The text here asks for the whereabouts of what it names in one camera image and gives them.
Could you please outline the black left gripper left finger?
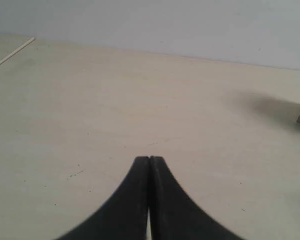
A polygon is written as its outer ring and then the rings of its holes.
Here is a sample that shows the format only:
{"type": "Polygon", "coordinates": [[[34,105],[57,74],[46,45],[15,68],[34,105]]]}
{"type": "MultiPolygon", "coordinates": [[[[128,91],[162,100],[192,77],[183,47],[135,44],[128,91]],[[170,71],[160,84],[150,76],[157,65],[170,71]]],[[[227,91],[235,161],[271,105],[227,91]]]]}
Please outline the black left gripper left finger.
{"type": "Polygon", "coordinates": [[[150,160],[134,159],[124,180],[90,217],[60,240],[145,240],[150,160]]]}

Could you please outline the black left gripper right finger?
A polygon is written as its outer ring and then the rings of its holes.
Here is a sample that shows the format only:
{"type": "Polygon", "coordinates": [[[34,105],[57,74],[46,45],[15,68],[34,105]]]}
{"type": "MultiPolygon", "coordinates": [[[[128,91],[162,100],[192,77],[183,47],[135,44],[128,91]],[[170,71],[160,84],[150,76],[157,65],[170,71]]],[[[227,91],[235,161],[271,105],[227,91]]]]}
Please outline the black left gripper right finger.
{"type": "Polygon", "coordinates": [[[149,159],[148,207],[154,240],[239,240],[183,190],[161,156],[149,159]]]}

